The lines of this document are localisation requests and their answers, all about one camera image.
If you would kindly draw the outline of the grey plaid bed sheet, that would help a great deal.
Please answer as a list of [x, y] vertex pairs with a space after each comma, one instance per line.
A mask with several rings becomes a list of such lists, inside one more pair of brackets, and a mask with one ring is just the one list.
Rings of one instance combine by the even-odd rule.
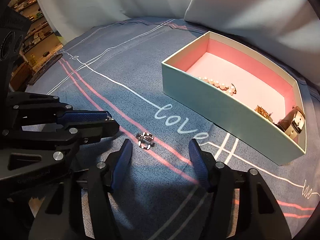
[[28, 92], [58, 96], [75, 109], [102, 108], [125, 132], [114, 140], [84, 146], [77, 155], [86, 168], [118, 149], [142, 128], [154, 134], [149, 150], [133, 148], [132, 164], [111, 199], [125, 239], [197, 239], [210, 196], [194, 184], [185, 162], [196, 139], [217, 160], [241, 171], [256, 168], [272, 190], [295, 235], [319, 202], [319, 94], [298, 82], [307, 117], [307, 153], [278, 166], [162, 91], [161, 62], [205, 30], [183, 20], [140, 18], [96, 27], [62, 48], [62, 57]]

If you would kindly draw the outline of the background shelf with items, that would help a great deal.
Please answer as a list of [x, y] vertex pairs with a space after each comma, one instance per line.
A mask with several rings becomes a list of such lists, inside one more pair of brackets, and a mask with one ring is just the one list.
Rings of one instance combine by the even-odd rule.
[[11, 0], [9, 7], [31, 20], [31, 26], [21, 39], [19, 57], [13, 65], [12, 90], [24, 91], [32, 86], [58, 60], [63, 47], [54, 34], [37, 0]]

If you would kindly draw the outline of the brown leather watch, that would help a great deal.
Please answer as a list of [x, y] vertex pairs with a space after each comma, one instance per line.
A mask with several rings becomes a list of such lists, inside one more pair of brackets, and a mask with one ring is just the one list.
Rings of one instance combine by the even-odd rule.
[[295, 139], [302, 132], [304, 125], [305, 114], [298, 106], [293, 107], [285, 118], [279, 120], [276, 124], [291, 139]]

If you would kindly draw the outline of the teal box pink interior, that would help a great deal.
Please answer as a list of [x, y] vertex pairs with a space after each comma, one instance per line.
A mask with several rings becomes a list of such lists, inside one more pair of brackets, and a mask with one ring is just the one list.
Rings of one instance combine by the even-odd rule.
[[276, 124], [303, 107], [297, 81], [259, 52], [205, 33], [162, 62], [163, 92], [278, 165], [306, 154], [306, 126], [291, 139]]

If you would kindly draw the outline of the white pillow left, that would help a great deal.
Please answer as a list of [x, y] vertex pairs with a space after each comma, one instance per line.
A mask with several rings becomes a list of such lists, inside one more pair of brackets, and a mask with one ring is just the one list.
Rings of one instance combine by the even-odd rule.
[[183, 18], [191, 0], [37, 0], [66, 42], [100, 25], [136, 17]]

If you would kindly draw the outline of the white pillow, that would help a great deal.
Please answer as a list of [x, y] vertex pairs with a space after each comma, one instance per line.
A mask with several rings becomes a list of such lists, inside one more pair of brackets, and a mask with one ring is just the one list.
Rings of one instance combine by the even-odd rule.
[[319, 18], [307, 0], [191, 0], [184, 19], [241, 36], [319, 85]]
[[191, 0], [37, 0], [66, 42], [100, 25], [136, 17], [183, 18]]

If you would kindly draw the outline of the white pillow right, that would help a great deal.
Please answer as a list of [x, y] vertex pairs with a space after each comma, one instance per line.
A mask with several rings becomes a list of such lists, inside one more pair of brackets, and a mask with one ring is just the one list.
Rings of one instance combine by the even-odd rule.
[[307, 0], [191, 0], [184, 19], [241, 36], [319, 85], [319, 18]]

